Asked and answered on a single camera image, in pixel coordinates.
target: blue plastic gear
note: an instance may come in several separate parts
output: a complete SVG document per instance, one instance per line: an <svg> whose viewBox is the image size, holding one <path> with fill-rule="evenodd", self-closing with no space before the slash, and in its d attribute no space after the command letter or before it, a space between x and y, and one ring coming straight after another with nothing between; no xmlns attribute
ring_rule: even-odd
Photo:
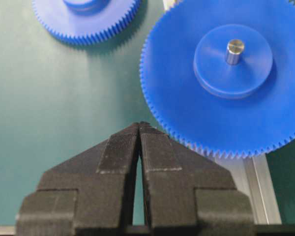
<svg viewBox="0 0 295 236"><path fill-rule="evenodd" d="M231 30L219 31L224 26ZM254 41L249 30L236 26L260 37ZM232 34L250 41L237 65L226 64L224 57ZM288 0L184 0L150 32L140 77L157 121L201 154L246 158L282 147L295 139L295 5ZM218 87L230 93L219 93ZM232 97L237 91L244 96Z"/></svg>
<svg viewBox="0 0 295 236"><path fill-rule="evenodd" d="M55 38L75 45L103 42L124 30L141 0L32 0L39 22Z"/></svg>

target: metal shaft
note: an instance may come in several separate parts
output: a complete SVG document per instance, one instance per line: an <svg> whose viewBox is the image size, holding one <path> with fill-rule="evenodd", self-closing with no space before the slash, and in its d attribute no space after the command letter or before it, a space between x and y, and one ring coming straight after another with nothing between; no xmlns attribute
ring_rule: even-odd
<svg viewBox="0 0 295 236"><path fill-rule="evenodd" d="M226 62L229 65L236 65L240 61L240 55L245 49L244 43L239 39L231 40L227 45Z"/></svg>

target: gear rim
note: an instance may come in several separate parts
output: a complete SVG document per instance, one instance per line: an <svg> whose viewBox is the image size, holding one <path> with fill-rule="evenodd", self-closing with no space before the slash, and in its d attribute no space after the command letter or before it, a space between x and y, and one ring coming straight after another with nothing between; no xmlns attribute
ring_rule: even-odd
<svg viewBox="0 0 295 236"><path fill-rule="evenodd" d="M104 42L122 32L134 19L143 0L126 0L118 2L120 8L116 8L114 10L114 7L112 7L112 5L115 1L116 0L107 0L106 3L102 5L102 8L106 7L105 5L107 5L109 7L109 10L113 11L112 13L117 12L118 15L114 16L114 19L109 19L109 14L111 14L111 12L108 12L108 16L106 16L107 13L100 13L101 18L104 16L109 19L109 22L105 21L104 24L101 23L101 26L98 26L97 29L93 28L94 22L90 24L90 22L92 22L90 18L96 19L96 14L98 12L95 12L94 14L94 12L85 11L77 14L77 12L71 11L71 9L66 5L65 2L63 2L63 0L32 0L32 7L38 21L56 39L71 45L91 45ZM53 21L52 17L48 13L48 10L44 8L44 5L46 4L49 8L52 9L52 12L55 11L56 13L58 13L57 11L60 11L61 13L63 13L65 9L65 15L68 15L70 17L70 20L68 20L69 23L65 23L64 25L66 27L69 27L70 30L59 30L61 27L57 26L57 24L61 25L61 23L55 23ZM54 10L51 7L53 4L57 6L57 10ZM70 21L76 21L78 24L80 24L79 26L76 26L76 28L79 29L82 25L83 28L86 29L82 30L80 33L76 33L74 29L72 29L72 22Z"/></svg>

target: green surface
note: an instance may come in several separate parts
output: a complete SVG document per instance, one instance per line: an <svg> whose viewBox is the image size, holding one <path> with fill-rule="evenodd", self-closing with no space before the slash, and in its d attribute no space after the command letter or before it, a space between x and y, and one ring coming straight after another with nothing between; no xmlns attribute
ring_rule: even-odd
<svg viewBox="0 0 295 236"><path fill-rule="evenodd" d="M31 0L0 0L0 224L14 224L44 170L134 121L156 125L138 63L162 13L162 0L144 0L126 31L73 48L44 30ZM295 223L295 141L268 161L282 219ZM143 223L141 180L139 175L135 224Z"/></svg>

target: black 3d-printed part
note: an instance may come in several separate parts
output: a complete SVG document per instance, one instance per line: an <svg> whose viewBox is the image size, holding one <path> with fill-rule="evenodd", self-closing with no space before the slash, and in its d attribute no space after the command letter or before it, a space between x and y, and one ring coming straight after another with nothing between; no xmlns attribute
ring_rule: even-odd
<svg viewBox="0 0 295 236"><path fill-rule="evenodd" d="M143 163L145 226L133 226L136 166ZM17 236L293 235L254 226L249 199L230 172L148 123L46 171L25 197Z"/></svg>

